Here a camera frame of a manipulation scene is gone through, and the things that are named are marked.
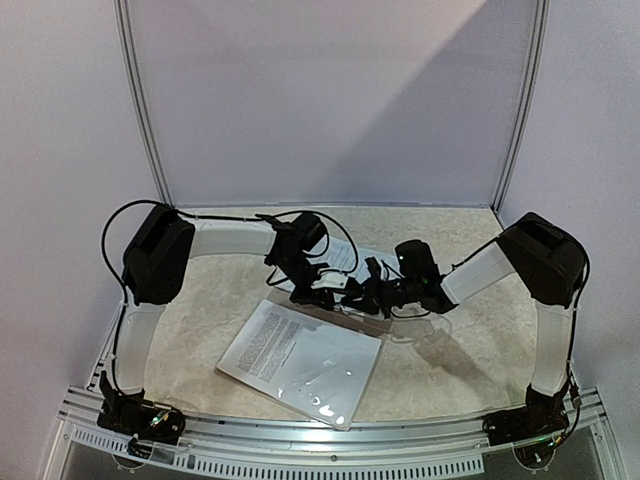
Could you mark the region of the white paper stack remainder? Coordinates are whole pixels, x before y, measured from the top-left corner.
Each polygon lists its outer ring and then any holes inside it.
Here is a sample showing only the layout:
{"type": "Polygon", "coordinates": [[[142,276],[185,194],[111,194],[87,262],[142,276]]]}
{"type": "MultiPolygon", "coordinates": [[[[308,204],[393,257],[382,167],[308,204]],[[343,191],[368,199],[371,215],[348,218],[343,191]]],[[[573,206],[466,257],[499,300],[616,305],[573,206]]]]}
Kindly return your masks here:
{"type": "Polygon", "coordinates": [[[335,237],[330,238],[328,251],[321,257],[321,263],[327,263],[331,268],[339,271],[350,271],[349,275],[354,277],[358,282],[364,282],[369,277],[369,271],[366,266],[366,259],[374,257],[381,268],[388,265],[395,273],[391,272],[392,278],[399,275],[398,259],[394,254],[387,254],[368,248],[357,248],[358,266],[355,270],[351,268],[355,265],[355,253],[348,241],[335,237]]]}

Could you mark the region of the brown plastic folder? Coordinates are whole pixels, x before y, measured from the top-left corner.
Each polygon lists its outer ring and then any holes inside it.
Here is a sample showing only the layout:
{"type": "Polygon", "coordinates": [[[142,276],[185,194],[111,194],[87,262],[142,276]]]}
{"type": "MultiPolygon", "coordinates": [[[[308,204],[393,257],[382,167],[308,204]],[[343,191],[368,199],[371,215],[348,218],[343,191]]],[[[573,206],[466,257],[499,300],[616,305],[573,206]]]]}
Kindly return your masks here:
{"type": "Polygon", "coordinates": [[[288,292],[277,288],[273,288],[266,299],[295,312],[374,338],[382,338],[392,330],[391,320],[376,320],[360,313],[343,312],[340,309],[328,311],[317,306],[298,305],[290,301],[288,292]]]}

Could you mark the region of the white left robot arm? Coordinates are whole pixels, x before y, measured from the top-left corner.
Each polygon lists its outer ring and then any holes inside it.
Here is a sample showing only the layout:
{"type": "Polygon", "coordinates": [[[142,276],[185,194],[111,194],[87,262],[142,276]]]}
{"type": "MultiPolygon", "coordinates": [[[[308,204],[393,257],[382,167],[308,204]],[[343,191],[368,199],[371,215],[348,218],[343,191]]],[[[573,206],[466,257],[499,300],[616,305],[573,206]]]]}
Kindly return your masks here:
{"type": "Polygon", "coordinates": [[[128,434],[148,426],[146,408],[132,398],[144,396],[144,364],[159,316],[180,292],[190,259],[261,256],[292,282],[292,302],[326,310],[335,305],[333,293],[318,283],[320,266],[307,256],[327,233],[318,215],[302,212],[283,222],[269,214],[197,216],[156,201],[147,204],[151,210],[123,253],[122,271],[114,275],[123,307],[111,365],[100,380],[104,397],[114,400],[108,410],[111,419],[128,434]]]}

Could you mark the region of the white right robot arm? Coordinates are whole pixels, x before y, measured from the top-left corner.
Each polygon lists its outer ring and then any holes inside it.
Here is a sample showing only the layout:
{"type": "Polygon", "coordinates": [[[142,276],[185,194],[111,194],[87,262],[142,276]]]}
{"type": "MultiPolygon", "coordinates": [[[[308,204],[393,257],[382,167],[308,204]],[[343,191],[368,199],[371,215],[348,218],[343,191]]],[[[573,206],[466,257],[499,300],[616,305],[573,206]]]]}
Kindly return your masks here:
{"type": "Polygon", "coordinates": [[[560,430],[568,420],[563,406],[569,392],[570,361],[577,309],[590,273],[585,247],[570,233],[529,212],[494,238],[442,271],[430,245],[408,240],[395,248],[396,274],[384,278],[381,261],[366,261],[368,274],[352,282],[343,306],[391,317],[416,305],[449,313],[505,283],[518,287],[535,318],[532,376],[523,406],[486,418],[490,432],[520,428],[527,436],[560,430]]]}

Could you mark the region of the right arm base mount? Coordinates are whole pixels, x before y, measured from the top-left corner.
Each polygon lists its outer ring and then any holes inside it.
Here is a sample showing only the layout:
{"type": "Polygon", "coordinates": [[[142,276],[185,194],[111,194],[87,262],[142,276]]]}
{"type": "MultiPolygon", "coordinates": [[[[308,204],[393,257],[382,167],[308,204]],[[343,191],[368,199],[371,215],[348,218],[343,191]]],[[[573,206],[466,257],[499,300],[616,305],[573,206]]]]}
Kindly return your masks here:
{"type": "Polygon", "coordinates": [[[485,415],[482,430],[491,446],[531,440],[556,448],[573,433],[575,425],[570,424],[562,402],[534,402],[485,415]]]}

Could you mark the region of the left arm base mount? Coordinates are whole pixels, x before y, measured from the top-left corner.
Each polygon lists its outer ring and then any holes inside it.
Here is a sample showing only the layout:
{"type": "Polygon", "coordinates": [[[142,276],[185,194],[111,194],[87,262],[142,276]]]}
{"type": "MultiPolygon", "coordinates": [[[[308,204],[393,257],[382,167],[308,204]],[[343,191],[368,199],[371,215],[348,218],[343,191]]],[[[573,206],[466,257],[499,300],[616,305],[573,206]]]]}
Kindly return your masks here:
{"type": "Polygon", "coordinates": [[[111,386],[105,372],[99,380],[103,395],[97,426],[129,436],[126,453],[147,460],[156,443],[176,446],[186,428],[186,417],[171,405],[154,403],[144,393],[125,395],[111,386]]]}

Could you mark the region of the left aluminium frame post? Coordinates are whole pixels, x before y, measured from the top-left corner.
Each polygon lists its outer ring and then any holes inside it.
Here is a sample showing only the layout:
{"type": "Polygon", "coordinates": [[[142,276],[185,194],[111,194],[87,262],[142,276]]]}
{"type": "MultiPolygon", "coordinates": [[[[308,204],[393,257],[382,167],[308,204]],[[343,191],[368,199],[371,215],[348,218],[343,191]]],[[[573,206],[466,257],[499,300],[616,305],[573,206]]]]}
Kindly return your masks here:
{"type": "Polygon", "coordinates": [[[134,38],[131,5],[130,2],[126,0],[114,0],[113,4],[125,75],[129,84],[134,114],[152,180],[159,199],[173,205],[174,200],[170,192],[166,171],[162,164],[160,150],[151,121],[148,101],[144,91],[144,83],[134,38]]]}

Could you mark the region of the aluminium frame post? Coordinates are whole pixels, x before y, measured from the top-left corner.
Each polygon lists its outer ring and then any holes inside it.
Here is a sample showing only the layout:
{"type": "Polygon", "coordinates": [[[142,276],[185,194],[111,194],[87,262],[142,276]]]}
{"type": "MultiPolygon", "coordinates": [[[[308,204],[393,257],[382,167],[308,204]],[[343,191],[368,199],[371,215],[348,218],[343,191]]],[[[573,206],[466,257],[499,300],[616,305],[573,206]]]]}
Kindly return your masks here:
{"type": "Polygon", "coordinates": [[[162,164],[160,150],[151,121],[148,101],[144,91],[144,83],[134,38],[131,5],[130,2],[126,0],[114,0],[113,4],[125,75],[129,84],[134,114],[152,180],[159,199],[173,205],[174,200],[170,192],[166,171],[162,164]]]}
{"type": "Polygon", "coordinates": [[[516,116],[507,145],[506,157],[490,204],[490,208],[496,216],[500,214],[504,206],[515,171],[518,154],[525,136],[526,124],[533,102],[536,81],[539,73],[540,59],[544,46],[549,4],[550,2],[547,0],[535,2],[535,10],[532,17],[531,33],[518,97],[516,116]]]}

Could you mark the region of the right aluminium frame post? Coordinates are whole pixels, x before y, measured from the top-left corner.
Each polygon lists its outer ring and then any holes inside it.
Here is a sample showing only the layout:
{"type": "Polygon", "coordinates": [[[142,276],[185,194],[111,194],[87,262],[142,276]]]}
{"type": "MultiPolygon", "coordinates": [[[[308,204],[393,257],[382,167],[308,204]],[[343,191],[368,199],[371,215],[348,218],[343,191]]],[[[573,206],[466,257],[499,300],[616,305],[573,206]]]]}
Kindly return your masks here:
{"type": "Polygon", "coordinates": [[[504,206],[515,171],[518,154],[525,136],[526,124],[533,102],[536,81],[539,73],[540,59],[544,46],[549,4],[550,2],[547,0],[535,2],[535,10],[532,17],[531,33],[518,97],[516,116],[507,145],[506,157],[490,204],[490,208],[496,216],[500,214],[504,206]]]}

